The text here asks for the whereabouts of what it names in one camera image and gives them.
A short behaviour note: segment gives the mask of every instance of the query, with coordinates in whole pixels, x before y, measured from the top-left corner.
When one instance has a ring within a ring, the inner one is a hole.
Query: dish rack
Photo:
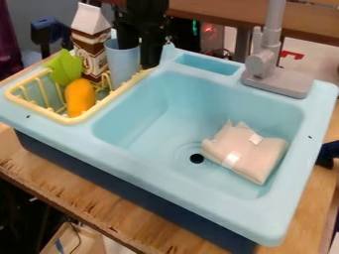
[[[34,112],[44,115],[53,121],[64,125],[73,125],[85,121],[95,112],[114,100],[129,88],[146,77],[153,69],[140,70],[132,78],[123,82],[117,89],[113,89],[110,72],[107,70],[101,75],[99,84],[91,83],[96,95],[95,105],[82,112],[77,117],[68,117],[63,96],[64,86],[50,79],[52,69],[45,67],[28,78],[6,89],[5,97]]]

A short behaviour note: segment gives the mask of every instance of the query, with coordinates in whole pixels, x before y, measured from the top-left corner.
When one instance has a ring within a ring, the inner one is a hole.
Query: toy milk carton
[[[107,69],[104,43],[111,38],[111,25],[95,6],[78,3],[71,38],[75,55],[82,58],[82,76],[93,83],[101,81],[101,73]]]

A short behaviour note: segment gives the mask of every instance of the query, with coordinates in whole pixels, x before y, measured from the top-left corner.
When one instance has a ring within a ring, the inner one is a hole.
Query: wooden table
[[[338,0],[308,2],[339,5]],[[269,0],[169,0],[168,14],[179,18],[252,29],[265,24],[268,3]],[[282,34],[286,37],[338,46],[338,24],[337,9],[288,2],[284,12]]]
[[[0,85],[26,71],[28,69],[0,82]],[[337,139],[339,103],[326,141]],[[229,253],[114,192],[27,152],[21,147],[14,131],[1,123],[0,140],[2,179],[131,249],[167,254]],[[314,167],[284,243],[276,248],[257,246],[254,252],[318,253],[335,186],[336,171]]]

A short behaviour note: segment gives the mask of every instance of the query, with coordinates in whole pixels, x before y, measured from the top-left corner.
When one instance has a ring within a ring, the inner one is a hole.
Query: faucet base
[[[257,78],[247,70],[244,70],[241,75],[241,82],[258,89],[303,99],[312,87],[313,77],[300,72],[276,67],[273,75],[266,78]]]

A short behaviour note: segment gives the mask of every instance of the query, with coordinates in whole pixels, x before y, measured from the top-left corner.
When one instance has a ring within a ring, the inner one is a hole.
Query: faucet
[[[253,30],[253,52],[245,61],[241,81],[245,85],[305,98],[313,78],[309,75],[276,67],[282,43],[280,41],[286,0],[270,0],[266,25]]]

